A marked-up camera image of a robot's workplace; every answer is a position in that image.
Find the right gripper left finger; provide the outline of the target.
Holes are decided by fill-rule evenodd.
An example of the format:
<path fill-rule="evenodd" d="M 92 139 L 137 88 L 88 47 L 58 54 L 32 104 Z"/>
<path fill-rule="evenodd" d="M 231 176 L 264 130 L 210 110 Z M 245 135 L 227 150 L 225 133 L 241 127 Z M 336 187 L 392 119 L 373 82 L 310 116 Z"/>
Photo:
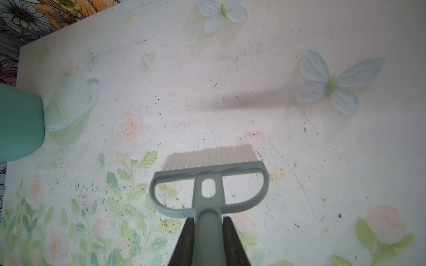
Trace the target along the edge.
<path fill-rule="evenodd" d="M 194 218 L 187 218 L 168 266 L 192 266 L 195 243 Z"/>

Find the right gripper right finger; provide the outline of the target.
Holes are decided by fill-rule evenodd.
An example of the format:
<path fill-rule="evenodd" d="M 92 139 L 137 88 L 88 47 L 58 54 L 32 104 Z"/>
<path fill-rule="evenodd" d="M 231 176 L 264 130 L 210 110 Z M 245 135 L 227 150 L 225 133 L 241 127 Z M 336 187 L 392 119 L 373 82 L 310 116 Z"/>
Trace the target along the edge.
<path fill-rule="evenodd" d="M 231 217 L 223 218 L 223 238 L 227 266 L 251 266 Z"/>

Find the grey-green hand brush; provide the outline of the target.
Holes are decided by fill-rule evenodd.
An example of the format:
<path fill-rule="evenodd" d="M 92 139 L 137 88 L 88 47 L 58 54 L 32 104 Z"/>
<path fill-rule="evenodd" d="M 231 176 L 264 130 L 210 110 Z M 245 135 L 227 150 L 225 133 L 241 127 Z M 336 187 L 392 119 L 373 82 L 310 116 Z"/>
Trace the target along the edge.
<path fill-rule="evenodd" d="M 226 203 L 223 178 L 260 174 L 263 184 L 252 198 L 239 203 Z M 193 197 L 188 209 L 173 209 L 156 198 L 156 188 L 164 183 L 193 180 Z M 269 175 L 265 164 L 258 160 L 250 144 L 170 154 L 149 186 L 155 209 L 171 218 L 193 217 L 195 243 L 192 266 L 226 266 L 223 218 L 231 213 L 247 211 L 267 195 Z"/>

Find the green bin with bag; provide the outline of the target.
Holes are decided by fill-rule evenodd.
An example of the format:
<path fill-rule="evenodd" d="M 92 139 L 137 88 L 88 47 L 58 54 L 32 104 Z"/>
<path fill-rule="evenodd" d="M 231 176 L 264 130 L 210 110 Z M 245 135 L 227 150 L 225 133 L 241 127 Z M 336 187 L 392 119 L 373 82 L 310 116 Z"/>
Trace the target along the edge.
<path fill-rule="evenodd" d="M 1 84 L 1 161 L 28 156 L 44 141 L 41 99 L 24 90 Z"/>

